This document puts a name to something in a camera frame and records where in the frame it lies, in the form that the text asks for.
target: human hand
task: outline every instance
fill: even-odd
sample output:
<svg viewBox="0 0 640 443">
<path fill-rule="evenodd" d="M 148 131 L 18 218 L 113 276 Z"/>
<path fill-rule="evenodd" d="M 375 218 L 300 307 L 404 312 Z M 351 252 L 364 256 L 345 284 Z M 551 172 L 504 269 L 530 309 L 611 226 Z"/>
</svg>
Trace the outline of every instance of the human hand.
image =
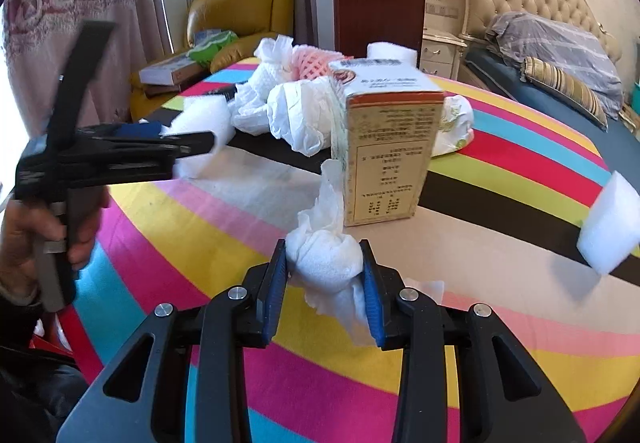
<svg viewBox="0 0 640 443">
<path fill-rule="evenodd" d="M 105 188 L 100 208 L 108 206 L 109 192 Z M 78 229 L 78 242 L 67 251 L 69 262 L 74 269 L 81 269 L 89 262 L 94 249 L 95 235 L 100 228 L 100 208 L 82 222 Z M 66 237 L 65 227 L 44 203 L 10 200 L 4 211 L 0 232 L 0 284 L 19 298 L 28 297 L 37 286 L 32 253 L 35 233 L 48 241 L 61 241 Z"/>
</svg>

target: pink foam net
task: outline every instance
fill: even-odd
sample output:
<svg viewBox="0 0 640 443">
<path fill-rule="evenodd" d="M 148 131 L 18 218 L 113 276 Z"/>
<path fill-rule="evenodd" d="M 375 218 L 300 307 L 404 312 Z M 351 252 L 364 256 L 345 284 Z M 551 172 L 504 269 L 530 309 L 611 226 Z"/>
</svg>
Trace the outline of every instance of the pink foam net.
<svg viewBox="0 0 640 443">
<path fill-rule="evenodd" d="M 313 46 L 298 46 L 291 58 L 294 80 L 314 80 L 318 76 L 330 74 L 329 62 L 342 60 L 344 55 L 337 51 L 325 51 Z"/>
</svg>

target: blue bed sheet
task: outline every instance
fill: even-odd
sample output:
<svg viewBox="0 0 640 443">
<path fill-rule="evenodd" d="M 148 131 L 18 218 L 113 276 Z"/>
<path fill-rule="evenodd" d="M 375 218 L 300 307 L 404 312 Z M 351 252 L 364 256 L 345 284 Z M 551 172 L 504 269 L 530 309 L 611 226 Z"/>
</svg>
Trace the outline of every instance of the blue bed sheet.
<svg viewBox="0 0 640 443">
<path fill-rule="evenodd" d="M 620 172 L 640 192 L 640 141 L 620 120 L 609 118 L 604 132 L 549 93 L 520 80 L 520 72 L 486 49 L 472 48 L 465 64 L 493 92 L 512 98 L 581 132 L 596 146 L 610 171 Z"/>
</svg>

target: yellow leather armchair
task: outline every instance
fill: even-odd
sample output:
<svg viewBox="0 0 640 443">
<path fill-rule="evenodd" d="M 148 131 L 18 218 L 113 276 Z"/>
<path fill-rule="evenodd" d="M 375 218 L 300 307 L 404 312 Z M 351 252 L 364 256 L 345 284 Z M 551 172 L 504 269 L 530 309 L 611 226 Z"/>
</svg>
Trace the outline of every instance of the yellow leather armchair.
<svg viewBox="0 0 640 443">
<path fill-rule="evenodd" d="M 205 29 L 234 31 L 239 39 L 224 48 L 209 66 L 215 73 L 254 55 L 260 40 L 277 35 L 293 35 L 294 0 L 193 0 L 187 16 L 187 29 L 182 51 L 193 47 L 194 36 Z M 176 92 L 147 98 L 138 73 L 130 77 L 132 93 L 130 111 L 133 121 L 144 118 L 173 98 Z"/>
</svg>

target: striped pillow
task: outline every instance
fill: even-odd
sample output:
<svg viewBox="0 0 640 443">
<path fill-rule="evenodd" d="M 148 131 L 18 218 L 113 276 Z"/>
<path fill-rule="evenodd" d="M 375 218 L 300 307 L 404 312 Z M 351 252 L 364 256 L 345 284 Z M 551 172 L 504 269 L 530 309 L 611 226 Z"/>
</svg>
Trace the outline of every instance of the striped pillow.
<svg viewBox="0 0 640 443">
<path fill-rule="evenodd" d="M 602 130 L 607 130 L 607 116 L 595 93 L 577 78 L 538 58 L 526 57 L 520 67 L 523 81 L 544 89 L 562 103 L 591 119 Z"/>
</svg>

